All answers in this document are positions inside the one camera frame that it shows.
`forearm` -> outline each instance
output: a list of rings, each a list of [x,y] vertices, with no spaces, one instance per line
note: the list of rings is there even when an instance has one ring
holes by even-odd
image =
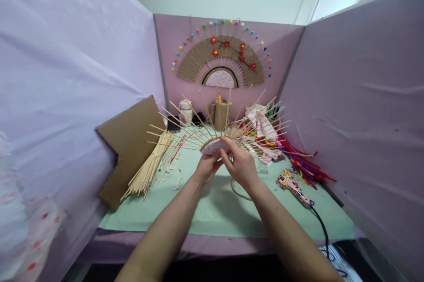
[[[161,281],[189,230],[203,184],[191,177],[159,214],[116,281]]]
[[[247,189],[289,274],[302,281],[343,281],[331,263],[264,182]]]

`mint green tablecloth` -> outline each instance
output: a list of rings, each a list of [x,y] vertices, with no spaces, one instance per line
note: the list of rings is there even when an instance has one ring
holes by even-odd
[[[182,170],[180,188],[193,174],[200,159],[200,152],[180,149],[180,160],[174,160],[172,165]],[[323,240],[324,234],[318,219],[304,208],[297,198],[289,191],[283,190],[275,183],[277,176],[284,169],[290,169],[288,160],[272,163],[268,166],[268,174],[259,173],[271,192],[296,218],[309,236],[314,240]],[[117,212],[109,210],[99,227],[118,231],[146,231],[163,208],[177,194],[175,184],[179,171],[173,171],[172,176],[163,183],[155,183],[149,191],[146,200],[142,196],[130,196],[119,207]],[[354,224],[346,213],[337,205],[330,195],[318,185],[318,190],[307,186],[302,180],[300,187],[306,196],[315,202],[314,208],[322,218],[330,239],[352,239]],[[236,190],[246,192],[236,183]],[[225,166],[222,166],[212,181],[203,190],[199,204],[189,229],[191,234],[228,236],[228,237],[265,237],[265,230],[259,214],[252,201],[237,196],[231,189],[231,177]]]

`black cable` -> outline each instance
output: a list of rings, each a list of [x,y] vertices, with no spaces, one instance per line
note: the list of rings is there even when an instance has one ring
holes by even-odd
[[[327,229],[326,229],[326,227],[324,226],[324,223],[322,222],[322,219],[321,219],[321,217],[319,216],[319,214],[317,213],[317,211],[313,208],[313,206],[310,206],[310,208],[312,209],[312,211],[315,213],[315,216],[317,216],[317,218],[318,218],[318,220],[319,220],[319,222],[321,223],[321,226],[322,226],[322,230],[324,231],[324,236],[326,237],[326,249],[325,249],[325,251],[327,252],[327,259],[331,262],[331,260],[330,260],[330,252],[328,251],[328,244],[329,244],[329,241],[328,241],[328,233],[327,233]],[[340,272],[340,273],[342,273],[343,275],[341,275],[341,277],[342,278],[346,278],[347,276],[348,276],[348,273],[346,272],[346,271],[343,271],[343,270],[339,270],[339,269],[337,269],[336,268],[336,270],[337,270],[337,272]]]

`decorative fan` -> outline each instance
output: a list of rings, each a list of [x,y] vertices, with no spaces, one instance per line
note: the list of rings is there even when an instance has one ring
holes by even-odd
[[[172,70],[177,67],[178,77],[208,86],[243,88],[262,84],[264,71],[272,68],[262,62],[272,60],[264,42],[254,34],[238,20],[230,20],[228,25],[225,19],[220,23],[210,21],[179,47]]]

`pink tablecloth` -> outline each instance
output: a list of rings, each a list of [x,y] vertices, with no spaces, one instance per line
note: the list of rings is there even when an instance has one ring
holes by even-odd
[[[97,228],[94,236],[79,255],[79,263],[125,263],[144,232],[112,231]],[[355,227],[355,239],[365,235]],[[318,246],[325,241],[315,240]],[[201,236],[189,234],[181,246],[177,260],[197,257],[213,258],[236,255],[274,253],[268,239]]]

